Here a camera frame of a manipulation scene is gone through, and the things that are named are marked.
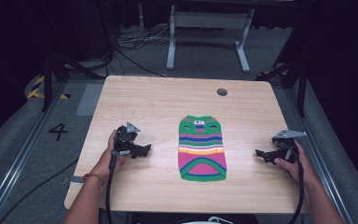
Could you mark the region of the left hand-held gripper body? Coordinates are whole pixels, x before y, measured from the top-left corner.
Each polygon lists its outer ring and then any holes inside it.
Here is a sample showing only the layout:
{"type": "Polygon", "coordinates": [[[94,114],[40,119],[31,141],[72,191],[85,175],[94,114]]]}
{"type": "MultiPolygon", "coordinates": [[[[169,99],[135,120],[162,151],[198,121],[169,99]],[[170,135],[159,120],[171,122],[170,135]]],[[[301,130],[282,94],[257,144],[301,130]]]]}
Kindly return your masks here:
{"type": "Polygon", "coordinates": [[[118,155],[131,155],[133,150],[133,141],[140,132],[140,129],[137,128],[130,122],[127,122],[126,125],[121,125],[117,128],[117,135],[115,137],[115,148],[112,151],[112,154],[115,156],[118,155]]]}

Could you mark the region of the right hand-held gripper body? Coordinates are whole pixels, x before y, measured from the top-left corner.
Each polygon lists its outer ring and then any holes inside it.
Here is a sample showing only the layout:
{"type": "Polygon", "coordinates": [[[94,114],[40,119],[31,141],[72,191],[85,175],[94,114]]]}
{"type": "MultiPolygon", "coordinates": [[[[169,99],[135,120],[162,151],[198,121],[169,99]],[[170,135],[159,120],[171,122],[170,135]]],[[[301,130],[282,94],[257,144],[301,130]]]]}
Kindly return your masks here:
{"type": "Polygon", "coordinates": [[[298,147],[296,146],[295,139],[298,137],[304,137],[307,134],[305,132],[281,130],[276,133],[272,138],[272,143],[278,148],[278,151],[282,154],[282,158],[286,161],[294,163],[298,156],[298,147]]]}

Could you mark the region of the striped knitted pet sweater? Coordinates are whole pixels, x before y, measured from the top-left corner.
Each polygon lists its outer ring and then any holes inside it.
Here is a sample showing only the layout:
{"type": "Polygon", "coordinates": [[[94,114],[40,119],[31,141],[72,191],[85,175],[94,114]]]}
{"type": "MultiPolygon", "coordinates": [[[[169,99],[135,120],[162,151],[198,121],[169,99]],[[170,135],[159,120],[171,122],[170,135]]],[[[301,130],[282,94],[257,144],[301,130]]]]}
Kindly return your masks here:
{"type": "Polygon", "coordinates": [[[178,168],[184,180],[210,182],[227,178],[227,162],[219,121],[186,116],[179,123],[178,168]]]}

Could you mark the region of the person's right hand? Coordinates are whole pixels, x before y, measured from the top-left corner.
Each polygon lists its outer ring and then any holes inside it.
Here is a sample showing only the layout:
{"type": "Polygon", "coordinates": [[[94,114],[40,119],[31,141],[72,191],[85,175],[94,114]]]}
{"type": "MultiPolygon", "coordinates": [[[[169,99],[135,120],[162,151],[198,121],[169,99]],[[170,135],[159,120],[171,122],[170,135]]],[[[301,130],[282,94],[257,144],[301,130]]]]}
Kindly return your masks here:
{"type": "MultiPolygon", "coordinates": [[[[306,189],[310,189],[311,187],[319,183],[319,179],[313,171],[312,165],[304,151],[304,148],[298,142],[296,142],[296,146],[299,152],[299,161],[302,163],[302,167],[304,170],[303,172],[304,185],[306,189]]],[[[283,168],[285,171],[287,171],[293,179],[295,179],[296,181],[299,180],[299,168],[296,162],[291,163],[289,161],[285,161],[284,159],[280,159],[280,158],[275,159],[274,162],[278,166],[283,168]]]]}

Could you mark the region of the person's left hand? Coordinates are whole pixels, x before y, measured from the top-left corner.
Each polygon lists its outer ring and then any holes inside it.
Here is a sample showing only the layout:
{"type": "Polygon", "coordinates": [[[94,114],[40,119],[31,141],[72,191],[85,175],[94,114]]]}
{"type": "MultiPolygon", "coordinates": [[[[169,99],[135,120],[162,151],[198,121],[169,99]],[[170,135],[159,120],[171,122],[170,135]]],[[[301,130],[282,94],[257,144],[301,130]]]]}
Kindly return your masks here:
{"type": "Polygon", "coordinates": [[[89,179],[96,180],[99,184],[103,185],[107,182],[108,176],[110,174],[109,164],[112,159],[112,151],[115,148],[115,137],[117,131],[113,130],[108,139],[108,145],[106,150],[101,155],[98,162],[89,172],[89,179]]]}

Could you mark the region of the black tripod stand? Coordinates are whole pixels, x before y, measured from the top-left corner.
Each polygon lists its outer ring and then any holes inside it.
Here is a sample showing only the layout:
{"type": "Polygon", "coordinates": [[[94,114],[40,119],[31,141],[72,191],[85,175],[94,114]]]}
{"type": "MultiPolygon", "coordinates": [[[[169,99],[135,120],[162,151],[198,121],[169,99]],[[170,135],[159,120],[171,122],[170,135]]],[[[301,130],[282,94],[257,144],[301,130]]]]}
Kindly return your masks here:
{"type": "Polygon", "coordinates": [[[284,89],[291,89],[298,82],[296,109],[302,118],[305,117],[304,104],[308,73],[305,57],[306,49],[299,44],[299,38],[303,30],[304,20],[298,19],[273,64],[273,70],[261,72],[255,79],[255,81],[267,81],[285,72],[286,75],[281,81],[281,86],[284,89]]]}
{"type": "Polygon", "coordinates": [[[66,82],[72,72],[100,79],[97,69],[113,60],[114,31],[103,0],[39,0],[47,19],[42,30],[47,48],[45,102],[52,103],[52,80],[66,82]]]}

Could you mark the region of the aluminium floor rail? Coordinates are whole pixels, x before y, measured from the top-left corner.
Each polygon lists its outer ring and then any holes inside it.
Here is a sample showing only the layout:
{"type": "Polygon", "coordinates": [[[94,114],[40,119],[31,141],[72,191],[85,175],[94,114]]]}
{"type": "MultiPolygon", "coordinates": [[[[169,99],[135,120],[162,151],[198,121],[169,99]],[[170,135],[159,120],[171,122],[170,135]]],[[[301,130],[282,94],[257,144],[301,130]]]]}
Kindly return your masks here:
{"type": "Polygon", "coordinates": [[[48,108],[43,100],[28,100],[0,128],[0,211],[20,176],[52,107],[60,99],[66,82],[58,83],[48,108]]]}
{"type": "Polygon", "coordinates": [[[306,120],[300,116],[297,110],[295,95],[290,90],[284,90],[283,92],[288,101],[288,104],[290,105],[291,110],[294,113],[296,123],[299,125],[300,130],[304,131],[307,134],[307,136],[305,137],[306,143],[302,143],[302,146],[305,145],[309,147],[309,158],[314,164],[314,169],[320,177],[324,189],[326,190],[333,204],[336,206],[339,214],[345,220],[346,224],[353,224],[348,209],[344,204],[340,193],[338,192],[337,184],[332,177],[326,162],[324,161],[324,158],[311,133],[310,127],[306,120]]]}

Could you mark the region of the white metal table frame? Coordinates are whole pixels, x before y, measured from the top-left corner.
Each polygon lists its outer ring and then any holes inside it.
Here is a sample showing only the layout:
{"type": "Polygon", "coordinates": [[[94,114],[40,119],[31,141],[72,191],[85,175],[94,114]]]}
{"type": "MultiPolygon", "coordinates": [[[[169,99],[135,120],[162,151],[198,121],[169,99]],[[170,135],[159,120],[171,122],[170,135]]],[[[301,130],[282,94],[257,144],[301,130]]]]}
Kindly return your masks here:
{"type": "Polygon", "coordinates": [[[184,28],[217,28],[217,29],[236,29],[241,30],[241,38],[234,43],[235,50],[244,73],[250,72],[244,44],[251,28],[255,11],[249,9],[244,14],[229,14],[217,12],[184,12],[179,11],[177,5],[171,5],[169,20],[170,39],[167,55],[166,68],[173,70],[175,59],[175,29],[184,28]]]}

